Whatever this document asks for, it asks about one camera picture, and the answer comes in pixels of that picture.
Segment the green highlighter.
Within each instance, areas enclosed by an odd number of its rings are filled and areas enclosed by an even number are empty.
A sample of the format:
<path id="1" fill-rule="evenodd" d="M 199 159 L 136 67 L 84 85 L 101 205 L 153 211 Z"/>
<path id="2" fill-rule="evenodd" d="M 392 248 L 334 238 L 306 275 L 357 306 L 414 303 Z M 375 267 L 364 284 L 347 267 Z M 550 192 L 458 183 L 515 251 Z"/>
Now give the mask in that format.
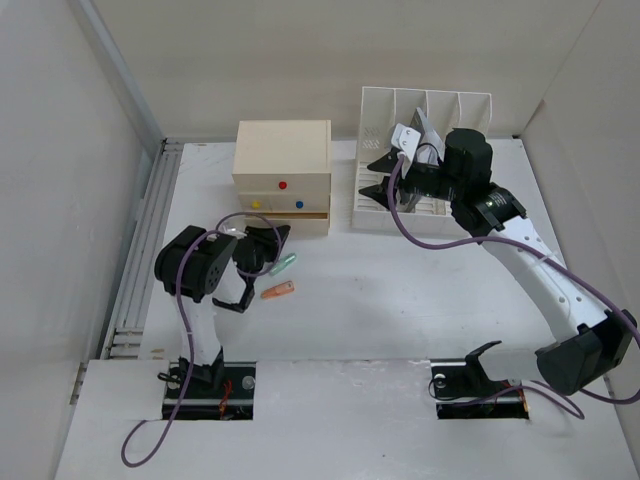
<path id="1" fill-rule="evenodd" d="M 297 255 L 295 253 L 289 253 L 286 256 L 281 257 L 270 269 L 269 275 L 276 276 L 279 273 L 283 272 L 287 268 L 289 268 L 292 264 L 294 264 L 297 260 Z"/>

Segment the grey setup guide booklet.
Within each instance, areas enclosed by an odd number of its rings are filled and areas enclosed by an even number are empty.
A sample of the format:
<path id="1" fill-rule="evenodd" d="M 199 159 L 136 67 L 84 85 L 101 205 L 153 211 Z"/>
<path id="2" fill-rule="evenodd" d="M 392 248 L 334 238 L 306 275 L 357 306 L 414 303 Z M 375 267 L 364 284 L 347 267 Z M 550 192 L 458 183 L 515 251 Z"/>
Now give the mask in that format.
<path id="1" fill-rule="evenodd" d="M 439 166 L 444 154 L 444 142 L 429 122 L 426 113 L 420 107 L 415 109 L 410 123 L 406 126 L 414 128 L 422 133 L 422 139 L 416 152 L 416 157 L 412 163 L 403 159 L 399 172 L 396 174 L 397 180 L 400 176 L 405 176 L 409 168 L 414 163 L 424 163 Z M 400 201 L 402 212 L 413 212 L 422 197 L 418 195 L 404 195 L 397 190 L 397 200 Z"/>

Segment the orange highlighter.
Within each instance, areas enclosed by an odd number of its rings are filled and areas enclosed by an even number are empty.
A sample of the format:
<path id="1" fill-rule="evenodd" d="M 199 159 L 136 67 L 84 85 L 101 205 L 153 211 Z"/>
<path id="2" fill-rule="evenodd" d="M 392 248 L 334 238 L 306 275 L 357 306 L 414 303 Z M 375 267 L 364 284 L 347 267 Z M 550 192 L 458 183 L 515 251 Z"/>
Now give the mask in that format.
<path id="1" fill-rule="evenodd" d="M 267 288 L 261 293 L 260 298 L 263 300 L 278 298 L 278 297 L 293 293 L 294 291 L 295 291 L 294 283 L 292 281 L 286 281 L 278 285 L 272 286 L 270 288 Z"/>

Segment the cream drawer cabinet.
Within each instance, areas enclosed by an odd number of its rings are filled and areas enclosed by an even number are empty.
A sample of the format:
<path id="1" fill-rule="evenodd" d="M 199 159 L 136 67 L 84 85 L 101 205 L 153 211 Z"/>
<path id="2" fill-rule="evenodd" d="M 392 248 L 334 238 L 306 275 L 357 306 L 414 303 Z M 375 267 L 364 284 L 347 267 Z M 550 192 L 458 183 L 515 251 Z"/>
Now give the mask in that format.
<path id="1" fill-rule="evenodd" d="M 326 236 L 332 185 L 329 120 L 246 120 L 238 126 L 232 178 L 241 207 Z"/>

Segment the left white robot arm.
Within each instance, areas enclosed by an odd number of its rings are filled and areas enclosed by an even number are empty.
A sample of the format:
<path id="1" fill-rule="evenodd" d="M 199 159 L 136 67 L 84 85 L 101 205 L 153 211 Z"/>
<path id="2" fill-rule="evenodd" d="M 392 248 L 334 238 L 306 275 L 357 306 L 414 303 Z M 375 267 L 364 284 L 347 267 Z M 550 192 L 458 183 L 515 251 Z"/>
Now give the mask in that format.
<path id="1" fill-rule="evenodd" d="M 279 260 L 291 227 L 248 226 L 240 236 L 189 225 L 158 254 L 155 278 L 187 315 L 183 354 L 177 376 L 189 374 L 189 387 L 201 396 L 217 394 L 224 382 L 223 347 L 215 331 L 215 316 L 244 314 L 254 296 L 255 282 Z"/>

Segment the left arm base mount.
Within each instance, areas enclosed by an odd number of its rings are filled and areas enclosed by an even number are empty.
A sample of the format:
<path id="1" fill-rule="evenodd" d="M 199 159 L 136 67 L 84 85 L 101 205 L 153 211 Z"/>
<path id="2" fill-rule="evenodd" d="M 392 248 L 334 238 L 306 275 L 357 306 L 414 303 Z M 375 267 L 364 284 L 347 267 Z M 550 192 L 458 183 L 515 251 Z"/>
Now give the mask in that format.
<path id="1" fill-rule="evenodd" d="M 252 420 L 257 368 L 255 363 L 227 363 L 222 378 L 214 384 L 200 381 L 196 374 L 189 383 L 177 411 L 176 420 L 236 421 Z M 167 372 L 158 374 L 165 383 L 162 419 L 168 420 L 181 392 L 186 367 L 173 362 Z"/>

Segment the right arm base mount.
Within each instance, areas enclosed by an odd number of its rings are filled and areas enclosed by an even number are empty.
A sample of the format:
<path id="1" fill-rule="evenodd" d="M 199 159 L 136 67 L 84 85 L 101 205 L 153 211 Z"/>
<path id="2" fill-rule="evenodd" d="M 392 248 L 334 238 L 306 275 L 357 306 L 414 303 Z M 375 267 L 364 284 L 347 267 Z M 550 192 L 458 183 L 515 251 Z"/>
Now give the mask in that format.
<path id="1" fill-rule="evenodd" d="M 529 419 L 523 391 L 509 380 L 490 380 L 480 364 L 480 356 L 499 344 L 488 342 L 463 358 L 430 361 L 427 390 L 439 420 Z"/>

